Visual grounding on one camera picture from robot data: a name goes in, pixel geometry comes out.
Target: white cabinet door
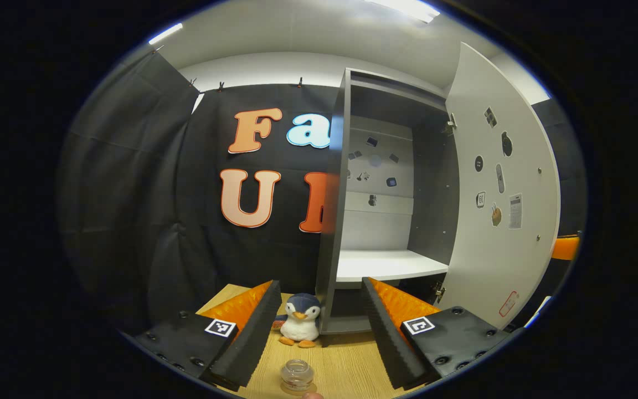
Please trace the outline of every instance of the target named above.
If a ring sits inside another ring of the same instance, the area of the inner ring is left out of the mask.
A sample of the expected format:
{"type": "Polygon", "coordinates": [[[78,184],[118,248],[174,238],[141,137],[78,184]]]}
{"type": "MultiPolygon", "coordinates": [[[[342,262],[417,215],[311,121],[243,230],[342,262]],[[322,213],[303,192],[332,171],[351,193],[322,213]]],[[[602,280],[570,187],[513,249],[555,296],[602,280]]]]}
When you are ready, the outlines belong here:
{"type": "Polygon", "coordinates": [[[555,245],[555,158],[524,96],[464,43],[446,108],[456,124],[459,220],[436,306],[463,306],[503,329],[538,286],[555,245]],[[494,209],[501,213],[496,226],[494,209]]]}

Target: wooden table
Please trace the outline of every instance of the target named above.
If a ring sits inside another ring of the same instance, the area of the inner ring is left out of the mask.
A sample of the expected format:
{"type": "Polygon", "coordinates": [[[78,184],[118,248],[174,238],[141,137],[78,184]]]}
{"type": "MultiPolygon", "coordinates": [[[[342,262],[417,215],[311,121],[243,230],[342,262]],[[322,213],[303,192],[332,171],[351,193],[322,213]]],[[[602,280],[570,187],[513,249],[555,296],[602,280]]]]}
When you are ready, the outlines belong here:
{"type": "MultiPolygon", "coordinates": [[[[228,284],[197,313],[247,290],[246,287],[228,284]]],[[[278,315],[285,314],[284,304],[290,296],[282,294],[278,315]]],[[[314,384],[325,399],[392,399],[420,388],[406,391],[390,386],[372,332],[331,336],[331,345],[326,348],[322,347],[322,336],[317,338],[317,346],[308,349],[296,344],[287,346],[280,343],[279,338],[279,329],[270,331],[258,368],[246,388],[240,387],[238,392],[219,388],[248,399],[296,399],[299,396],[292,396],[280,388],[279,371],[291,359],[302,359],[314,369],[314,384]]]]}

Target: foam letter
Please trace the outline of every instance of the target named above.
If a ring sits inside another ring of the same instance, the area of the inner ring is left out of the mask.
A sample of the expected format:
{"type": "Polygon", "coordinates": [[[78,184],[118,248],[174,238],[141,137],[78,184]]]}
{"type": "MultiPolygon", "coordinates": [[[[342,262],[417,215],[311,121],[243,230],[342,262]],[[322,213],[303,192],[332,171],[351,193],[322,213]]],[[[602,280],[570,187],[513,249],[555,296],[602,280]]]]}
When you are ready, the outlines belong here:
{"type": "Polygon", "coordinates": [[[241,227],[259,227],[267,222],[272,213],[272,196],[274,184],[281,175],[274,170],[259,170],[255,179],[260,183],[258,188],[258,208],[249,214],[240,209],[240,189],[248,172],[241,169],[224,169],[220,172],[223,180],[223,191],[220,193],[220,211],[228,222],[241,227]]]}
{"type": "Polygon", "coordinates": [[[299,125],[289,129],[287,141],[295,146],[311,144],[315,149],[329,147],[329,119],[317,114],[304,114],[292,120],[299,125]]]}
{"type": "Polygon", "coordinates": [[[235,118],[238,119],[238,127],[235,129],[235,141],[228,146],[228,152],[253,152],[260,149],[260,143],[255,141],[255,134],[259,133],[263,139],[268,137],[272,126],[267,118],[279,121],[282,119],[282,111],[279,108],[244,111],[235,114],[235,118]],[[263,117],[266,118],[258,123],[258,119],[263,117]]]}
{"type": "Polygon", "coordinates": [[[299,230],[305,233],[321,233],[321,212],[324,209],[324,191],[326,191],[326,173],[309,172],[304,176],[309,183],[309,205],[307,217],[299,224],[299,230]]]}

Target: open cabinet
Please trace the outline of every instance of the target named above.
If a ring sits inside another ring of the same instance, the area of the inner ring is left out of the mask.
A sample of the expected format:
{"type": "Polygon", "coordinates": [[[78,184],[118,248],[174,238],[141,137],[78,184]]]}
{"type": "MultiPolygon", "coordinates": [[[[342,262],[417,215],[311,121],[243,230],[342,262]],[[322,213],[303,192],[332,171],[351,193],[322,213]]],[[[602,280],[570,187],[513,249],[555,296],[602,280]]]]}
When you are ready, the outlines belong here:
{"type": "Polygon", "coordinates": [[[462,43],[448,97],[347,69],[329,152],[321,334],[370,329],[362,277],[446,273],[438,308],[511,321],[549,262],[560,196],[544,129],[498,68],[462,43]]]}

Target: orange foam pad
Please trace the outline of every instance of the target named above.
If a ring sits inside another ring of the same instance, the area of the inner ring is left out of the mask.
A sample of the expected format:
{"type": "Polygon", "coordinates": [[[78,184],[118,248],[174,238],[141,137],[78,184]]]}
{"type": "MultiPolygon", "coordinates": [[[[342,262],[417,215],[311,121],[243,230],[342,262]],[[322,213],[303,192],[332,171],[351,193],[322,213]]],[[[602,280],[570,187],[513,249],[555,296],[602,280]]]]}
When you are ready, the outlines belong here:
{"type": "Polygon", "coordinates": [[[206,318],[231,321],[231,323],[235,323],[238,327],[238,335],[240,335],[245,324],[248,323],[248,320],[250,320],[250,316],[253,314],[253,311],[255,311],[255,308],[258,307],[258,303],[260,303],[260,300],[267,292],[271,283],[272,280],[250,288],[250,290],[247,290],[240,295],[236,295],[235,297],[224,301],[220,305],[216,305],[213,308],[199,314],[201,316],[206,316],[206,318]]]}
{"type": "Polygon", "coordinates": [[[555,247],[553,248],[552,258],[562,260],[572,260],[575,257],[575,252],[578,250],[580,244],[580,237],[559,237],[555,240],[555,247]]]}
{"type": "Polygon", "coordinates": [[[369,281],[373,284],[375,292],[378,293],[380,301],[382,301],[388,316],[390,316],[390,320],[405,342],[408,342],[408,339],[405,338],[405,334],[400,330],[400,324],[403,321],[422,318],[422,316],[432,315],[440,311],[429,303],[419,300],[391,285],[373,278],[369,278],[369,281]]]}

